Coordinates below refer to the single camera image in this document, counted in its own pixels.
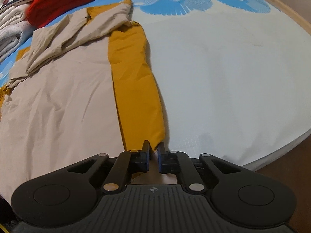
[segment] brown floor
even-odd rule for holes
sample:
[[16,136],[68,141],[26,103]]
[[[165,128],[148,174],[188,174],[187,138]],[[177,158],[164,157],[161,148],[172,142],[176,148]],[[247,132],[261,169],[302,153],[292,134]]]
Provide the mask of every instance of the brown floor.
[[258,172],[279,180],[294,191],[297,207],[290,226],[297,233],[311,233],[311,136]]

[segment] bed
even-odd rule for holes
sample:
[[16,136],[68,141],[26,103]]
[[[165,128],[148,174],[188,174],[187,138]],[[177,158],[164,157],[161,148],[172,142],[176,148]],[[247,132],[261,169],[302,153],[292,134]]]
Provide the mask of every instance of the bed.
[[[311,36],[289,8],[275,0],[132,1],[132,20],[149,42],[169,150],[208,152],[257,170],[311,134]],[[0,65],[0,86],[16,56]]]

